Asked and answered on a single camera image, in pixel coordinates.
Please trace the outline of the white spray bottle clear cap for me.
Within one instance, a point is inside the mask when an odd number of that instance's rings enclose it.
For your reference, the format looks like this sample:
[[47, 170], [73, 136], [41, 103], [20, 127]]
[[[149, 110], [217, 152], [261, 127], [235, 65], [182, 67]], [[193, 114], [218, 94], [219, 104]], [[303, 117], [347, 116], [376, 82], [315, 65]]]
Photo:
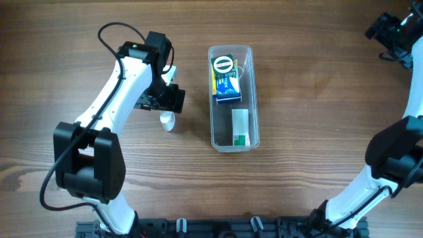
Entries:
[[166, 132], [170, 132], [175, 125], [176, 118], [174, 112], [171, 111], [160, 111], [160, 121], [163, 129]]

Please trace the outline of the blue yellow lozenge box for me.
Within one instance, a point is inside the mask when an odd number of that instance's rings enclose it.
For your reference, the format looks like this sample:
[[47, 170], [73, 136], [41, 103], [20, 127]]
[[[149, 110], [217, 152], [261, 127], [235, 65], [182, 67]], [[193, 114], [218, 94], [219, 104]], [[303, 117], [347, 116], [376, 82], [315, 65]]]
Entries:
[[222, 99], [241, 96], [237, 59], [234, 61], [233, 68], [229, 72], [229, 76], [219, 78], [214, 69], [212, 70], [211, 75], [213, 78], [211, 88], [213, 98]]

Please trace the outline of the white green medicine box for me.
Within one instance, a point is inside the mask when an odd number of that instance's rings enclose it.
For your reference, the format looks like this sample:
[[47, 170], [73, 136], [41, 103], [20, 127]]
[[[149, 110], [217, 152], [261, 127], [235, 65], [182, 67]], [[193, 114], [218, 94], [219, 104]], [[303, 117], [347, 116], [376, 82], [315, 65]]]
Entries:
[[233, 145], [249, 146], [249, 110], [232, 110]]

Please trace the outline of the white blue plaster box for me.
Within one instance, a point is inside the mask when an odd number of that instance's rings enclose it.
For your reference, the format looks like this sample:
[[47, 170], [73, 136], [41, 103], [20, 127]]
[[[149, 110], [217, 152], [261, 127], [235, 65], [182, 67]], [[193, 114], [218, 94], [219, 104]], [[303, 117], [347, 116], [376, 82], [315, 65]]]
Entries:
[[216, 98], [217, 104], [229, 104], [229, 103], [241, 102], [241, 101], [242, 101], [241, 95], [237, 95], [235, 97], [218, 97], [218, 98]]

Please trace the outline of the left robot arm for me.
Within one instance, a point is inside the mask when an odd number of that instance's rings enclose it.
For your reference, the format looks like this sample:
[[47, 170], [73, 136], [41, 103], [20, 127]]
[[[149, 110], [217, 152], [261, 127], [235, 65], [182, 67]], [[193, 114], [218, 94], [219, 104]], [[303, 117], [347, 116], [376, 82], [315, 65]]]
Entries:
[[126, 166], [119, 142], [134, 109], [158, 110], [165, 131], [174, 128], [185, 92], [172, 81], [176, 67], [168, 40], [126, 42], [114, 54], [114, 71], [91, 107], [72, 124], [61, 122], [54, 131], [55, 162], [46, 181], [56, 183], [80, 206], [96, 213], [92, 234], [135, 237], [140, 234], [137, 213], [122, 192]]

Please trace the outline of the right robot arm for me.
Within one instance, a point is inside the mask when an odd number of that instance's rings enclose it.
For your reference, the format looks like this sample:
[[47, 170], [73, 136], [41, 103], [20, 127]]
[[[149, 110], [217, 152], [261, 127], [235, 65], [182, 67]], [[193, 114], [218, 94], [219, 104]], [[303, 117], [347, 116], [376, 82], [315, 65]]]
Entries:
[[404, 20], [382, 14], [365, 32], [387, 51], [380, 59], [412, 70], [408, 102], [398, 122], [376, 134], [365, 153], [365, 166], [338, 195], [325, 200], [307, 218], [305, 231], [314, 236], [345, 237], [386, 197], [394, 198], [422, 182], [422, 15]]

